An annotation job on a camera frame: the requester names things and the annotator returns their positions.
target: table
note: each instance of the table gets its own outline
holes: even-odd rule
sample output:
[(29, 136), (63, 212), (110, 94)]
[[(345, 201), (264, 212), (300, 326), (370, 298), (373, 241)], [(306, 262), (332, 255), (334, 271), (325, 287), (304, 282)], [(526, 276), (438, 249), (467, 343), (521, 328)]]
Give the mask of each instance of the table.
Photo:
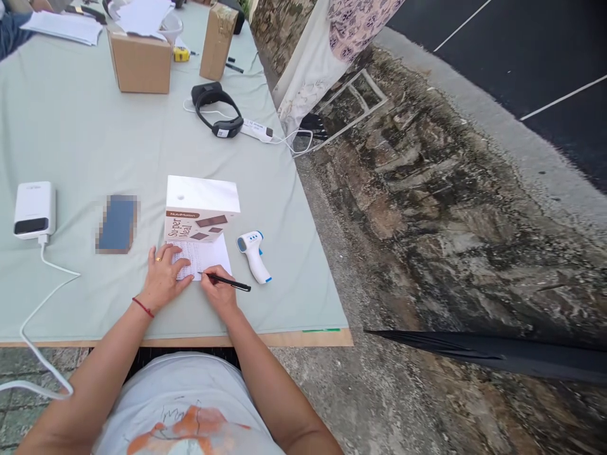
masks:
[[(197, 52), (208, 10), (192, 2), (178, 11), (183, 40)], [(224, 90), (244, 117), (281, 131), (248, 24), (234, 36), (230, 56), (245, 72), (226, 69)], [(97, 47), (36, 36), (0, 63), (0, 345), (20, 345), (19, 325), (67, 279), (42, 264), (36, 241), (9, 234), (17, 185), (49, 180), (57, 186), (58, 229), (46, 258), (82, 273), (47, 302), (26, 332), (41, 346), (92, 346), (139, 292), (147, 251), (162, 243), (168, 174), (237, 183), (242, 213), (226, 229), (228, 254), (234, 276), (254, 285), (251, 293), (238, 294), (238, 303), (266, 343), (352, 345), (288, 149), (245, 135), (215, 138), (185, 112), (182, 102), (191, 87), (207, 82), (199, 66), (200, 55), (173, 63), (168, 95), (122, 94), (105, 30)], [(94, 251), (111, 194), (140, 200), (137, 235), (127, 255)], [(268, 285), (254, 284), (236, 247), (236, 237), (251, 230), (264, 233), (264, 263), (273, 275)], [(304, 332), (316, 329), (339, 331)], [(228, 343), (225, 327), (195, 284), (154, 319), (144, 340), (144, 346)]]

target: paper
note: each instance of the paper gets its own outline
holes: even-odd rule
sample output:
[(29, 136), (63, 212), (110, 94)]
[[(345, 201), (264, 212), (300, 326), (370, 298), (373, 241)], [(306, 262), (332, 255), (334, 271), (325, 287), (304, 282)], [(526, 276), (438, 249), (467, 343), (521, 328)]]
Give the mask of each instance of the paper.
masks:
[(158, 30), (166, 15), (174, 8), (175, 4), (170, 0), (133, 0), (118, 10), (120, 20), (116, 24), (126, 33), (153, 36), (166, 41)]
[(177, 275), (177, 280), (182, 280), (188, 275), (194, 275), (194, 281), (200, 281), (204, 269), (212, 265), (222, 265), (226, 272), (232, 275), (230, 267), (230, 258), (228, 257), (228, 248), (223, 234), (216, 241), (210, 243), (196, 242), (173, 242), (175, 246), (181, 248), (181, 253), (173, 256), (173, 264), (180, 258), (189, 259), (192, 265), (181, 269)]
[(101, 24), (93, 18), (71, 14), (57, 15), (48, 11), (32, 13), (30, 20), (21, 28), (89, 46), (97, 45), (99, 34), (103, 30)]

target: white container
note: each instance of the white container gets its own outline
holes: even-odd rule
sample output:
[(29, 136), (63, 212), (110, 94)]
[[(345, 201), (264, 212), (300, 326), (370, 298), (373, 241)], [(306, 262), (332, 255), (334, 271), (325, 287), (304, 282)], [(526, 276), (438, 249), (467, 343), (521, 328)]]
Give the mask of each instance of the white container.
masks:
[(236, 183), (168, 176), (164, 239), (212, 242), (240, 215)]
[(182, 31), (183, 22), (174, 12), (170, 12), (162, 21), (162, 26), (161, 29), (158, 30), (158, 33), (165, 37), (166, 40), (171, 43), (172, 46), (174, 46), (175, 40), (179, 35), (181, 35)]

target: black umbrella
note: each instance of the black umbrella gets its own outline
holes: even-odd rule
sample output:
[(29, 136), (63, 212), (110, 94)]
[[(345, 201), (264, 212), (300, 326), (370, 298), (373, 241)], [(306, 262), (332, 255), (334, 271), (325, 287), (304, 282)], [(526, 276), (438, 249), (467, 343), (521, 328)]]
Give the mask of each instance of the black umbrella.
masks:
[(607, 351), (603, 350), (467, 332), (365, 332), (511, 373), (607, 385)]

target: white charging cable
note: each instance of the white charging cable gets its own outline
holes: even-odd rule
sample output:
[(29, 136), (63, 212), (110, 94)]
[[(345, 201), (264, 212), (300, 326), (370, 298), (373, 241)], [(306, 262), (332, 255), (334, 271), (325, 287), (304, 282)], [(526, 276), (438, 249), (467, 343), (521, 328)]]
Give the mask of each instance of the white charging cable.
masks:
[[(182, 106), (183, 106), (183, 110), (184, 110), (184, 111), (187, 111), (187, 112), (194, 112), (194, 113), (196, 113), (196, 110), (195, 110), (195, 109), (188, 109), (187, 107), (185, 107), (185, 104), (186, 104), (187, 102), (192, 103), (192, 101), (191, 101), (190, 99), (185, 99), (185, 100), (183, 100), (183, 105), (182, 105)], [(227, 115), (225, 115), (223, 112), (219, 112), (219, 111), (200, 111), (200, 113), (201, 113), (201, 114), (219, 114), (219, 115), (221, 115), (221, 116), (224, 116), (224, 117), (225, 117), (225, 118), (227, 118), (227, 119), (232, 119), (232, 117), (227, 116)], [(263, 142), (263, 143), (271, 143), (271, 144), (280, 144), (280, 143), (283, 143), (284, 141), (286, 141), (286, 140), (287, 140), (287, 139), (289, 139), (291, 136), (293, 136), (294, 134), (297, 134), (297, 133), (309, 133), (309, 134), (310, 134), (310, 142), (308, 143), (308, 147), (306, 147), (306, 148), (305, 148), (305, 150), (302, 150), (301, 152), (296, 152), (296, 151), (294, 151), (294, 150), (291, 148), (291, 146), (290, 146), (288, 143), (287, 143), (287, 144), (285, 144), (285, 145), (286, 145), (286, 146), (289, 148), (289, 150), (291, 150), (291, 153), (292, 153), (293, 155), (300, 155), (300, 154), (304, 154), (304, 153), (306, 153), (308, 150), (310, 150), (310, 146), (312, 145), (312, 137), (314, 136), (314, 133), (313, 133), (312, 131), (310, 131), (310, 130), (297, 130), (297, 131), (294, 131), (293, 133), (289, 134), (289, 135), (288, 135), (286, 138), (284, 138), (284, 139), (280, 139), (280, 138), (278, 138), (278, 137), (277, 137), (276, 139), (280, 139), (278, 142), (273, 142), (273, 141), (270, 141), (270, 142), (264, 142), (264, 141), (260, 141), (260, 142)]]
[(24, 380), (16, 380), (16, 381), (11, 381), (11, 382), (7, 382), (6, 384), (1, 384), (0, 385), (0, 391), (3, 390), (8, 390), (8, 389), (14, 389), (16, 387), (19, 387), (21, 389), (28, 389), (32, 392), (35, 392), (39, 395), (51, 398), (51, 399), (67, 399), (69, 397), (71, 397), (74, 394), (74, 388), (71, 386), (71, 384), (68, 382), (67, 379), (65, 379), (63, 377), (63, 375), (61, 373), (59, 373), (57, 371), (57, 369), (51, 365), (51, 362), (49, 362), (48, 360), (46, 360), (44, 358), (44, 356), (42, 355), (42, 353), (38, 350), (38, 348), (36, 348), (36, 346), (34, 346), (34, 344), (31, 342), (31, 340), (27, 337), (27, 335), (25, 334), (25, 326), (27, 325), (28, 322), (30, 322), (30, 320), (35, 316), (35, 314), (42, 308), (42, 306), (53, 296), (53, 294), (55, 292), (57, 292), (59, 289), (61, 289), (63, 286), (65, 286), (66, 284), (68, 284), (71, 281), (74, 281), (76, 278), (78, 278), (80, 276), (79, 273), (77, 272), (73, 272), (71, 270), (68, 269), (64, 269), (63, 267), (60, 267), (58, 265), (55, 265), (51, 262), (48, 262), (45, 258), (44, 258), (44, 248), (46, 247), (46, 244), (49, 242), (49, 236), (47, 234), (41, 235), (38, 237), (38, 243), (41, 245), (41, 249), (40, 249), (40, 259), (42, 259), (42, 262), (44, 262), (46, 265), (50, 265), (51, 267), (53, 267), (54, 269), (57, 270), (61, 270), (62, 272), (66, 272), (69, 273), (70, 275), (73, 275), (72, 278), (70, 278), (67, 281), (62, 282), (59, 286), (57, 286), (56, 288), (54, 288), (50, 294), (48, 294), (44, 300), (42, 300), (40, 302), (40, 304), (36, 307), (36, 309), (34, 311), (32, 311), (32, 314), (30, 314), (27, 319), (25, 319), (25, 321), (23, 322), (23, 324), (21, 325), (21, 328), (19, 329), (19, 335), (21, 335), (21, 338), (23, 339), (23, 341), (25, 341), (25, 344), (27, 344), (27, 346), (32, 350), (32, 352), (34, 352), (34, 354), (36, 355), (36, 357), (38, 358), (38, 360), (40, 360), (40, 363), (43, 364), (46, 369), (48, 371), (50, 371), (52, 373), (53, 376), (55, 376), (55, 379), (57, 379), (59, 381), (59, 383), (65, 387), (65, 389), (68, 391), (67, 394), (60, 394), (57, 392), (53, 392), (49, 389), (45, 389), (44, 387), (41, 387), (37, 384), (34, 384), (32, 382), (29, 381), (24, 381)]

